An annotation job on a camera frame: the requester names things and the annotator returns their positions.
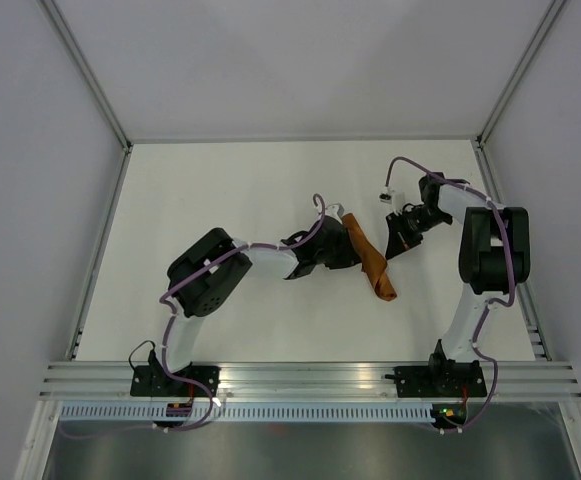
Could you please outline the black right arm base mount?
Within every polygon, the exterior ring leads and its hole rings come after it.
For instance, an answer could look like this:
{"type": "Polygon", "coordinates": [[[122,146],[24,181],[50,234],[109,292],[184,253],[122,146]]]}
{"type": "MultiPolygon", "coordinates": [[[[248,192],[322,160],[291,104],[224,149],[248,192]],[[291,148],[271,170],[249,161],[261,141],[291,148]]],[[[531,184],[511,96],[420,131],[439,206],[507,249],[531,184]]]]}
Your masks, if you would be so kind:
{"type": "Polygon", "coordinates": [[[430,366],[396,366],[383,376],[396,388],[397,397],[485,398],[488,395],[479,364],[433,369],[430,366]]]}

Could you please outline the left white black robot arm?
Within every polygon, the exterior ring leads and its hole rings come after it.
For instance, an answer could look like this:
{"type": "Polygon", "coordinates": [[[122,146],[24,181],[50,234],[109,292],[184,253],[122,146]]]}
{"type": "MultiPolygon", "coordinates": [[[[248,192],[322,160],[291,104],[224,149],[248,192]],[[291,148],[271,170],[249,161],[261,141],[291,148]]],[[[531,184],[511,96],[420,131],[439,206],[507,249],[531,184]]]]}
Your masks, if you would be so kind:
{"type": "Polygon", "coordinates": [[[342,222],[329,215],[276,244],[247,243],[222,228],[211,229],[167,269],[169,285],[159,303],[171,317],[154,360],[154,385],[168,396],[186,389],[203,320],[223,306],[247,275],[297,280],[318,266],[339,270],[360,263],[342,222]]]}

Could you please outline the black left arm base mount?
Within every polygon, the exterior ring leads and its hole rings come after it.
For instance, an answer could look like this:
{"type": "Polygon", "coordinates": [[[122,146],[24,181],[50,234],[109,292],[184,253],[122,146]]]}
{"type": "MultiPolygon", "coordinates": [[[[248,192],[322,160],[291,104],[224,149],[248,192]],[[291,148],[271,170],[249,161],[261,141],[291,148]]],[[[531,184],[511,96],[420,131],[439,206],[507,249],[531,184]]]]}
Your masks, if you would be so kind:
{"type": "Polygon", "coordinates": [[[190,365],[175,373],[187,381],[174,380],[168,376],[161,365],[137,366],[133,371],[130,387],[131,397],[201,397],[207,398],[206,388],[215,395],[220,383],[218,366],[190,365]]]}

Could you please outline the brown cloth napkin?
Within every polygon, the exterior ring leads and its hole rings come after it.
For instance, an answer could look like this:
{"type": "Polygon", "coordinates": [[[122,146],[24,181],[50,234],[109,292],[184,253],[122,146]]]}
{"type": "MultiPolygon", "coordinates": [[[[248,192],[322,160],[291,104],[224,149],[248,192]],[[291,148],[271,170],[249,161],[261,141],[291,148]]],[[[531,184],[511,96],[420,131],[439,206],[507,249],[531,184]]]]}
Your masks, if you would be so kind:
{"type": "Polygon", "coordinates": [[[342,217],[342,224],[355,253],[361,260],[361,268],[366,275],[374,294],[383,301],[390,302],[397,298],[397,292],[387,273],[388,264],[381,254],[367,239],[361,226],[352,213],[342,217]]]}

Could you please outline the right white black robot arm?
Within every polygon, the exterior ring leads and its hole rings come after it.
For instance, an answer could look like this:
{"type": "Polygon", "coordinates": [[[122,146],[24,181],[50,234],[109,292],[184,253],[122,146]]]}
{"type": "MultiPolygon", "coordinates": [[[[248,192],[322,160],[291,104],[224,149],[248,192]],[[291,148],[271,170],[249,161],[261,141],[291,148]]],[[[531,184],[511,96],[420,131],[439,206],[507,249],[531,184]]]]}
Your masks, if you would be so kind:
{"type": "Polygon", "coordinates": [[[388,241],[385,256],[392,259],[423,241],[440,225],[462,226],[458,271],[463,290],[452,323],[429,357],[429,388],[448,395],[463,377],[474,377],[484,355],[478,340],[493,306],[509,307],[516,287],[531,269],[529,214],[521,207],[502,206],[464,180],[429,173],[419,180],[421,202],[398,206],[387,186],[381,201],[390,203],[386,215],[388,241]]]}

